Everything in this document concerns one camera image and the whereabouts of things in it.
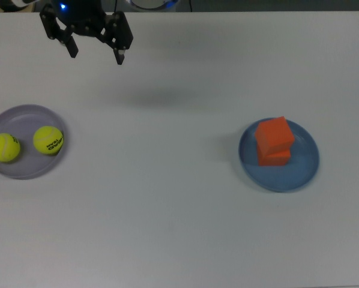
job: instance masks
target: table surface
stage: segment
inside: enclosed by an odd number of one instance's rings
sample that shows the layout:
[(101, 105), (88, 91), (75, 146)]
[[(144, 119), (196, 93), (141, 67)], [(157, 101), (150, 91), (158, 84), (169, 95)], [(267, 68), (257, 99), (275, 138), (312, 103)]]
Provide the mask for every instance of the table surface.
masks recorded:
[[(0, 113), (40, 104), (67, 153), (0, 175), (0, 288), (359, 285), (359, 12), (128, 14), (134, 42), (0, 14)], [(284, 115), (321, 165), (295, 193), (244, 173), (238, 141)]]

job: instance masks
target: stacked blocks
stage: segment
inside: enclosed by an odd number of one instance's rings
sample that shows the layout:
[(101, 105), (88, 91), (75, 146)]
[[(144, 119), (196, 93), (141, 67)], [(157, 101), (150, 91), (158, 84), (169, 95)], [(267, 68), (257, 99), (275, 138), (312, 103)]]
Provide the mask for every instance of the stacked blocks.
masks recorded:
[(282, 166), (289, 161), (294, 135), (285, 117), (259, 123), (255, 137), (260, 166)]

